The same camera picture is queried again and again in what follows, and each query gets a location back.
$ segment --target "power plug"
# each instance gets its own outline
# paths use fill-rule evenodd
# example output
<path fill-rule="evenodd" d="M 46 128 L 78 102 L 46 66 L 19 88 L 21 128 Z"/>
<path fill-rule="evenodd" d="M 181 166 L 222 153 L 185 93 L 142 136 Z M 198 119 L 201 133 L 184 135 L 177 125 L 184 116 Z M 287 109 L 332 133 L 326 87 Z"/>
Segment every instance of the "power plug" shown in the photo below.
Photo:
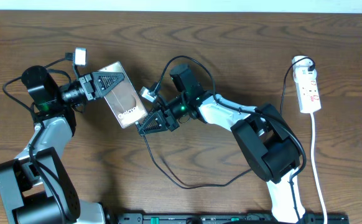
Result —
<path fill-rule="evenodd" d="M 306 56 L 296 56 L 292 63 Z M 317 85 L 317 70 L 310 71 L 313 62 L 307 58 L 293 65 L 293 79 L 297 89 L 297 98 L 301 113 L 313 113 L 321 108 Z"/>

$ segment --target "white power strip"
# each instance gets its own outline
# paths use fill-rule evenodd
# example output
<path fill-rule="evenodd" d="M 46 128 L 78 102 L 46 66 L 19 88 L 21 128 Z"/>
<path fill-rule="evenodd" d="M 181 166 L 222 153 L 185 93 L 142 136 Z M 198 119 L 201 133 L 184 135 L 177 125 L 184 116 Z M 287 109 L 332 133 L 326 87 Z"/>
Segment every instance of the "white power strip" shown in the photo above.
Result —
<path fill-rule="evenodd" d="M 292 63 L 304 58 L 305 56 L 296 56 Z M 301 60 L 293 65 L 293 79 L 297 89 L 297 97 L 301 113 L 313 113 L 321 108 L 319 92 L 317 86 L 317 70 L 309 71 L 312 65 L 310 59 Z"/>
<path fill-rule="evenodd" d="M 292 63 L 304 58 L 306 56 L 296 56 L 293 58 Z M 320 190 L 317 166 L 315 165 L 315 119 L 313 112 L 318 111 L 320 106 L 319 92 L 317 85 L 317 71 L 316 69 L 309 71 L 309 67 L 313 62 L 307 58 L 297 62 L 293 65 L 293 79 L 297 89 L 297 97 L 299 99 L 299 106 L 301 113 L 309 113 L 312 122 L 312 141 L 311 141 L 311 164 L 315 185 L 317 186 L 319 201 L 323 212 L 323 224 L 328 223 L 328 216 L 326 212 L 325 202 L 323 200 L 322 191 Z"/>

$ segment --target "black wire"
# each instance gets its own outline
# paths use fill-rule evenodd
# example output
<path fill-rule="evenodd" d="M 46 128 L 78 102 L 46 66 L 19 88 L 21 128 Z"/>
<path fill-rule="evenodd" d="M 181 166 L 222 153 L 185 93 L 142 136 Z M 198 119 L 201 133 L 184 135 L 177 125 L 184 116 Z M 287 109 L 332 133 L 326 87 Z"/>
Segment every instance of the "black wire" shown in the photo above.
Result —
<path fill-rule="evenodd" d="M 47 185 L 49 190 L 51 191 L 51 193 L 52 193 L 52 195 L 53 195 L 53 197 L 55 199 L 55 202 L 58 205 L 59 212 L 61 213 L 62 223 L 65 223 L 65 211 L 64 211 L 64 209 L 62 207 L 62 204 L 60 202 L 57 191 L 55 191 L 54 187 L 52 187 L 52 184 L 50 183 L 49 179 L 47 178 L 47 176 L 44 174 L 44 172 L 40 168 L 39 164 L 37 163 L 35 155 L 33 155 L 34 144 L 36 143 L 36 141 L 38 140 L 40 135 L 43 133 L 43 130 L 44 130 L 44 128 L 40 128 L 39 132 L 33 138 L 32 142 L 29 144 L 29 157 L 30 157 L 30 161 L 32 162 L 33 166 L 36 168 L 36 170 L 39 173 L 40 177 L 45 182 L 45 184 Z"/>
<path fill-rule="evenodd" d="M 66 58 L 61 58 L 59 60 L 49 63 L 48 65 L 44 66 L 44 68 L 51 67 L 52 65 L 55 65 L 56 63 L 63 62 L 64 60 L 66 60 Z"/>
<path fill-rule="evenodd" d="M 72 109 L 74 110 L 74 111 L 76 111 L 76 112 L 79 112 L 79 113 L 84 113 L 84 110 L 86 109 L 86 107 L 83 105 L 83 109 L 82 110 L 79 110 L 79 109 L 77 109 L 77 107 L 76 106 L 72 106 Z"/>
<path fill-rule="evenodd" d="M 158 96 L 159 99 L 161 100 L 164 108 L 168 108 L 168 107 L 169 107 L 169 104 L 167 103 L 166 99 L 165 99 L 162 95 L 160 95 L 160 94 L 158 94 L 157 96 Z"/>
<path fill-rule="evenodd" d="M 186 120 L 185 122 L 181 122 L 181 121 L 180 121 L 181 118 L 179 118 L 179 123 L 180 123 L 180 124 L 185 124 L 185 123 L 187 123 L 188 121 L 191 120 L 191 116 L 189 116 L 188 120 Z"/>
<path fill-rule="evenodd" d="M 42 134 L 42 131 L 45 129 L 45 125 L 42 122 L 42 120 L 37 116 L 37 114 L 34 112 L 34 110 L 30 107 L 28 107 L 26 104 L 24 104 L 23 102 L 21 102 L 20 100 L 18 100 L 17 98 L 13 97 L 11 94 L 9 94 L 6 90 L 7 86 L 11 83 L 14 83 L 18 80 L 20 80 L 22 77 L 18 77 L 15 78 L 7 83 L 5 83 L 2 86 L 2 91 L 4 92 L 4 94 L 6 94 L 8 97 L 10 97 L 10 99 L 14 100 L 16 103 L 20 104 L 21 106 L 23 106 L 25 109 L 27 109 L 30 114 L 32 115 L 32 118 L 34 120 L 34 122 L 39 122 L 41 127 L 39 132 L 35 135 L 35 137 L 33 138 L 32 142 L 29 144 L 29 157 L 30 157 L 30 161 L 33 164 L 33 166 L 36 168 L 37 172 L 39 173 L 39 175 L 41 176 L 42 180 L 46 183 L 47 187 L 49 188 L 49 190 L 51 191 L 52 195 L 54 196 L 54 199 L 60 209 L 60 213 L 61 213 L 61 218 L 62 218 L 62 223 L 65 223 L 65 212 L 63 210 L 62 204 L 60 203 L 60 199 L 59 196 L 57 195 L 57 192 L 55 191 L 55 189 L 52 187 L 51 183 L 49 182 L 47 176 L 45 176 L 45 174 L 42 172 L 41 168 L 39 167 L 35 156 L 33 155 L 33 150 L 34 150 L 34 144 L 36 143 L 36 141 L 38 140 L 38 138 L 40 137 L 40 135 Z"/>
<path fill-rule="evenodd" d="M 238 178 L 244 176 L 245 174 L 251 172 L 251 169 L 248 169 L 244 172 L 242 172 L 241 174 L 237 175 L 236 177 L 234 177 L 233 179 L 231 179 L 229 182 L 227 182 L 226 184 L 202 184 L 202 185 L 197 185 L 197 186 L 193 186 L 193 187 L 184 187 L 184 186 L 181 186 L 179 183 L 177 183 L 175 180 L 173 180 L 155 161 L 154 159 L 154 156 L 152 155 L 152 151 L 151 151 L 151 148 L 149 147 L 149 144 L 148 144 L 148 140 L 146 139 L 145 136 L 142 136 L 144 138 L 144 141 L 146 143 L 146 147 L 148 148 L 148 152 L 149 152 L 149 155 L 151 156 L 151 159 L 152 159 L 152 162 L 155 164 L 155 166 L 160 170 L 162 171 L 162 173 L 169 179 L 171 180 L 171 182 L 173 182 L 173 184 L 175 184 L 176 186 L 182 188 L 182 189 L 185 189 L 185 190 L 190 190 L 190 189 L 197 189 L 197 188 L 201 188 L 201 187 L 226 187 L 228 186 L 229 184 L 232 184 L 232 182 L 236 181 Z"/>
<path fill-rule="evenodd" d="M 283 79 L 283 92 L 282 92 L 282 99 L 281 99 L 281 107 L 279 108 L 279 114 L 282 116 L 282 109 L 283 109 L 283 101 L 284 101 L 284 98 L 285 98 L 285 92 L 286 92 L 286 77 L 287 77 L 287 74 L 289 74 L 289 71 L 292 69 L 293 65 L 297 64 L 298 62 L 304 60 L 304 59 L 309 59 L 312 61 L 312 65 L 310 66 L 310 68 L 315 68 L 315 62 L 312 60 L 312 58 L 310 57 L 304 57 L 302 59 L 299 59 L 297 61 L 295 61 L 286 71 L 286 74 L 285 74 L 285 78 Z"/>
<path fill-rule="evenodd" d="M 181 92 L 181 100 L 182 100 L 182 104 L 184 106 L 186 106 L 188 108 L 189 111 L 192 111 L 193 109 L 191 109 L 191 107 L 187 104 L 187 101 L 185 100 L 185 97 L 184 97 L 184 94 L 185 94 L 185 90 L 183 92 Z"/>
<path fill-rule="evenodd" d="M 30 109 L 33 111 L 33 113 L 34 113 L 34 106 L 35 106 L 36 104 L 33 102 L 31 105 L 30 105 Z"/>
<path fill-rule="evenodd" d="M 73 63 L 73 71 L 75 72 L 76 80 L 79 80 L 80 73 L 79 73 L 79 69 L 77 69 L 77 65 L 75 65 L 75 63 Z"/>
<path fill-rule="evenodd" d="M 61 75 L 64 75 L 68 78 L 68 81 L 69 81 L 69 84 L 72 83 L 72 79 L 70 78 L 69 74 L 65 71 L 62 71 L 62 70 L 57 70 L 57 69 L 48 69 L 47 70 L 49 73 L 57 73 L 57 74 L 61 74 Z"/>
<path fill-rule="evenodd" d="M 18 80 L 20 80 L 22 77 L 18 77 L 18 78 L 15 78 L 11 81 L 8 81 L 7 83 L 5 83 L 3 86 L 2 86 L 2 91 L 4 92 L 5 95 L 7 95 L 8 97 L 10 97 L 10 99 L 14 100 L 15 102 L 19 103 L 21 106 L 23 106 L 25 109 L 27 109 L 30 114 L 32 115 L 32 118 L 33 118 L 33 121 L 34 122 L 39 122 L 41 125 L 42 125 L 42 128 L 44 128 L 44 123 L 41 121 L 41 119 L 36 115 L 36 113 L 30 109 L 26 104 L 24 104 L 23 102 L 21 102 L 20 100 L 18 100 L 17 98 L 13 97 L 11 94 L 9 94 L 6 90 L 7 86 L 10 85 L 11 83 L 13 82 L 16 82 Z"/>
<path fill-rule="evenodd" d="M 52 170 L 50 170 L 48 167 L 46 167 L 43 163 L 37 161 L 37 164 L 39 165 L 39 167 L 41 167 L 44 171 L 46 171 L 55 181 L 56 183 L 59 184 L 59 178 L 54 174 L 54 172 L 52 172 Z"/>
<path fill-rule="evenodd" d="M 302 164 L 301 164 L 301 166 L 300 166 L 300 169 L 299 169 L 298 171 L 294 172 L 292 175 L 290 175 L 290 179 L 289 179 L 289 183 L 290 183 L 290 187 L 291 187 L 291 191 L 292 191 L 294 209 L 295 209 L 295 211 L 296 211 L 296 215 L 297 215 L 297 218 L 299 219 L 299 223 L 300 223 L 301 220 L 300 220 L 299 212 L 297 211 L 297 202 L 296 202 L 296 199 L 295 199 L 295 192 L 294 192 L 294 188 L 293 188 L 293 185 L 294 185 L 294 183 L 293 183 L 293 178 L 294 178 L 295 176 L 297 176 L 299 173 L 301 173 L 301 172 L 304 170 L 305 165 L 306 165 L 306 163 L 307 163 L 307 157 L 306 157 L 306 155 L 305 155 L 305 151 L 304 151 L 304 149 L 303 149 L 303 147 L 302 147 L 302 145 L 301 145 L 301 142 L 297 139 L 297 137 L 294 135 L 294 133 L 291 131 L 291 129 L 288 127 L 288 125 L 285 124 L 283 121 L 280 121 L 280 120 L 278 120 L 278 119 L 276 119 L 276 118 L 273 118 L 272 116 L 263 115 L 263 114 L 261 114 L 261 113 L 257 113 L 257 112 L 253 112 L 253 111 L 246 111 L 246 110 L 242 110 L 241 108 L 234 108 L 234 107 L 232 107 L 232 106 L 229 106 L 229 105 L 226 105 L 226 104 L 222 103 L 220 100 L 217 100 L 217 98 L 216 98 L 216 91 L 215 91 L 216 86 L 215 86 L 215 81 L 214 81 L 213 76 L 212 76 L 211 73 L 207 70 L 207 68 L 206 68 L 205 66 L 203 66 L 200 62 L 198 62 L 198 61 L 196 61 L 195 59 L 190 58 L 190 57 L 188 57 L 188 56 L 180 55 L 180 56 L 176 56 L 176 57 L 172 58 L 172 59 L 167 63 L 167 65 L 165 66 L 165 68 L 164 68 L 164 70 L 163 70 L 163 72 L 162 72 L 162 76 L 161 76 L 161 78 L 160 78 L 160 80 L 159 80 L 158 85 L 156 86 L 156 88 L 160 85 L 160 83 L 161 83 L 161 81 L 162 81 L 162 79 L 163 79 L 163 77 L 164 77 L 164 73 L 165 73 L 167 67 L 169 66 L 169 64 L 170 64 L 173 60 L 175 60 L 175 59 L 177 59 L 177 58 L 180 58 L 180 57 L 187 58 L 187 59 L 195 62 L 196 64 L 198 64 L 199 66 L 201 66 L 201 67 L 207 72 L 208 76 L 209 76 L 210 79 L 211 79 L 211 82 L 213 83 L 213 98 L 214 98 L 214 100 L 215 100 L 218 104 L 220 104 L 221 106 L 227 107 L 227 108 L 229 108 L 229 109 L 231 109 L 231 110 L 239 111 L 240 113 L 247 113 L 247 114 L 255 115 L 255 116 L 258 116 L 258 117 L 260 117 L 260 118 L 264 118 L 264 119 L 267 120 L 267 121 L 274 121 L 274 122 L 276 122 L 276 123 L 279 124 L 280 128 L 281 128 L 283 131 L 285 131 L 287 134 L 289 134 L 290 138 L 292 139 L 292 141 L 294 142 L 294 144 L 297 146 L 297 149 L 300 151 L 300 153 L 301 153 L 301 155 L 302 155 L 302 158 L 303 158 L 303 161 L 302 161 Z M 283 89 L 283 94 L 282 94 L 281 112 L 280 112 L 281 115 L 282 115 L 282 104 L 283 104 L 284 93 L 285 93 L 286 76 L 287 76 L 288 72 L 290 71 L 290 69 L 293 67 L 293 65 L 295 65 L 297 62 L 299 62 L 299 61 L 301 61 L 301 60 L 304 60 L 304 59 L 310 59 L 310 60 L 313 62 L 313 65 L 310 66 L 309 70 L 313 70 L 313 69 L 315 68 L 315 62 L 314 62 L 311 58 L 309 58 L 309 57 L 304 57 L 304 58 L 302 58 L 302 59 L 294 62 L 294 63 L 289 67 L 289 69 L 288 69 L 287 72 L 286 72 L 285 78 L 284 78 L 284 89 Z M 175 181 L 172 180 L 156 163 L 155 163 L 155 165 L 156 165 L 173 183 L 175 183 Z"/>
<path fill-rule="evenodd" d="M 189 59 L 189 60 L 195 62 L 195 63 L 196 63 L 197 65 L 199 65 L 200 67 L 202 67 L 202 69 L 204 69 L 204 70 L 207 72 L 207 74 L 210 76 L 210 78 L 211 78 L 211 80 L 212 80 L 212 82 L 213 82 L 213 94 L 216 93 L 214 79 L 213 79 L 213 77 L 211 77 L 211 73 L 207 70 L 207 68 L 206 68 L 205 66 L 203 66 L 200 62 L 198 62 L 197 60 L 195 60 L 195 59 L 193 59 L 193 58 L 191 58 L 191 57 L 184 56 L 184 55 L 179 55 L 179 56 L 176 56 L 176 57 L 172 58 L 171 60 L 169 60 L 169 62 L 167 62 L 166 66 L 165 66 L 164 69 L 163 69 L 162 75 L 160 76 L 160 79 L 159 79 L 159 81 L 157 82 L 157 85 L 156 85 L 156 87 L 155 87 L 155 89 L 154 89 L 154 91 L 153 91 L 155 94 L 157 94 L 157 92 L 159 91 L 159 87 L 160 87 L 160 84 L 162 83 L 162 80 L 163 80 L 163 78 L 164 78 L 164 73 L 166 72 L 167 67 L 170 65 L 170 63 L 171 63 L 172 61 L 174 61 L 174 60 L 177 59 L 177 58 L 186 58 L 186 59 Z"/>

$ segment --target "wood grain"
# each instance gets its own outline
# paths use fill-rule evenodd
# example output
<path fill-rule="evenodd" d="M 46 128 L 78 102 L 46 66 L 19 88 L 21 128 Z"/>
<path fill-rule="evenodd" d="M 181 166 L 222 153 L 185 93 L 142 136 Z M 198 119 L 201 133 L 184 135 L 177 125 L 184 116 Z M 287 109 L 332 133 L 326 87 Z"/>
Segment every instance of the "wood grain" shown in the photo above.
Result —
<path fill-rule="evenodd" d="M 362 223 L 362 15 L 0 11 L 0 163 L 19 153 L 33 133 L 30 116 L 4 96 L 2 84 L 75 47 L 88 49 L 83 72 L 119 60 L 136 89 L 158 80 L 173 56 L 188 55 L 208 67 L 225 98 L 277 107 L 291 58 L 314 58 L 323 108 L 316 113 L 317 167 L 326 205 L 329 212 L 345 212 L 351 223 Z M 66 63 L 57 68 L 72 72 Z M 168 77 L 163 89 L 166 97 L 175 95 Z M 21 83 L 9 91 L 31 102 Z M 299 113 L 292 79 L 284 118 L 309 157 L 310 119 Z M 217 126 L 191 121 L 148 140 L 155 156 L 187 184 L 225 183 L 248 168 L 232 134 Z M 271 209 L 266 184 L 253 173 L 227 188 L 174 186 L 154 167 L 135 128 L 121 129 L 104 101 L 77 115 L 76 135 L 62 161 L 80 198 L 103 201 L 114 210 Z M 321 212 L 310 159 L 307 165 L 299 176 L 302 203 Z M 6 222 L 0 198 L 0 223 Z"/>

